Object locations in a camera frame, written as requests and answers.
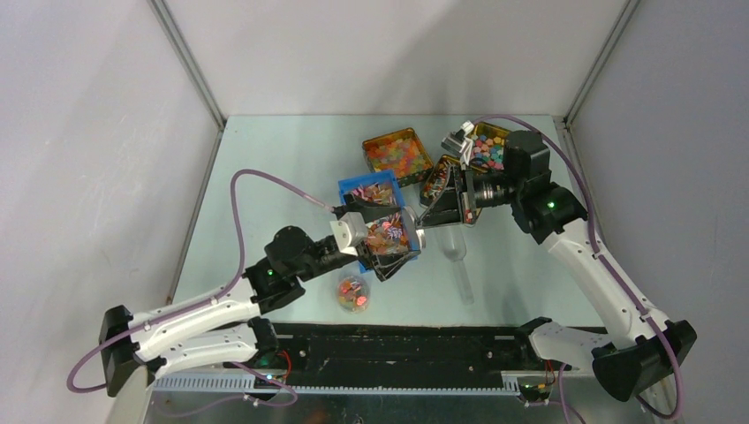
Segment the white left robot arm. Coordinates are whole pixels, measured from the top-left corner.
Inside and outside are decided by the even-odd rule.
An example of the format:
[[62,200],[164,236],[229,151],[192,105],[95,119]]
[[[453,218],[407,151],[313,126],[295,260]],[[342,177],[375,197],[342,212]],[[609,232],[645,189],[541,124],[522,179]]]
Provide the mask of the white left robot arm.
[[264,257],[240,267],[229,283],[193,299],[147,312],[120,305],[107,310],[99,336],[103,388],[115,397],[140,368],[152,383],[177,371],[223,362],[270,367],[279,344],[266,314],[305,294],[302,284],[360,263],[385,281],[418,254],[414,221],[398,204],[346,194],[334,207],[331,234],[313,240],[288,225],[264,248]]

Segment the blue plastic candy bin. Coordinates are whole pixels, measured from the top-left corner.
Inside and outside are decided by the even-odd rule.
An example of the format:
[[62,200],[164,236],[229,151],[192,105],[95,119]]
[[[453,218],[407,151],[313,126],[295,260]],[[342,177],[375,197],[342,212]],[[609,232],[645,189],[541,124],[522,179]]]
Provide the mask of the blue plastic candy bin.
[[[405,199],[391,170],[340,180],[338,191],[342,204],[344,195],[352,193],[367,201],[390,205],[397,203],[402,207],[399,214],[367,223],[365,261],[369,254],[394,254],[414,250],[415,245],[409,239],[405,228]],[[341,218],[341,205],[334,208],[334,214],[338,219]]]

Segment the clear plastic jar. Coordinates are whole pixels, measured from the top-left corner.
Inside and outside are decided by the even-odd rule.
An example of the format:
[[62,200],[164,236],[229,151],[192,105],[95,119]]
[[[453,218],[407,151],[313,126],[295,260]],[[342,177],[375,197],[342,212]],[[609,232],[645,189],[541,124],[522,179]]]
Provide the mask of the clear plastic jar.
[[369,305],[370,298],[370,285],[361,275],[346,275],[337,283],[337,304],[345,312],[352,314],[364,312]]

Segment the clear plastic scoop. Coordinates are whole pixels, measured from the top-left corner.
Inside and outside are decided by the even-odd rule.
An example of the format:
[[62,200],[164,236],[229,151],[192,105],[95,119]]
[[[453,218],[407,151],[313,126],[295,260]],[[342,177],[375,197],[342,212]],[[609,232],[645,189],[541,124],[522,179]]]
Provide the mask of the clear plastic scoop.
[[438,243],[443,256],[448,260],[453,282],[464,305],[474,303],[473,288],[465,265],[467,246],[460,225],[444,226],[437,230]]

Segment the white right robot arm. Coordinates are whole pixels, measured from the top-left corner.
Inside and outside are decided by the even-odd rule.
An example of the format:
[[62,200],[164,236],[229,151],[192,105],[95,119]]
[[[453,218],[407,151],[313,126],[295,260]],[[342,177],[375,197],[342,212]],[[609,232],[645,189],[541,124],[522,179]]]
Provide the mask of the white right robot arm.
[[542,134],[510,132],[503,167],[475,172],[452,165],[445,186],[416,217],[418,229],[472,223],[480,209],[509,206],[519,229],[565,265],[600,317],[595,334],[540,317],[521,326],[515,361],[536,369],[546,360],[591,371],[616,400],[640,398],[652,385],[678,376],[697,335],[687,321],[672,321],[613,259],[586,203],[554,182]]

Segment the white jar lid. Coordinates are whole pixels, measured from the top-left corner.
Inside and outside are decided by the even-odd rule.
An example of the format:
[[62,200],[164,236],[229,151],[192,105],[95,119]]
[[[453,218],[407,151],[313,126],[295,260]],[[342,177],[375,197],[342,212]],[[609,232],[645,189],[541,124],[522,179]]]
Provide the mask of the white jar lid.
[[424,250],[427,245],[426,233],[419,227],[419,217],[411,206],[406,206],[404,212],[406,233],[415,245],[414,250]]

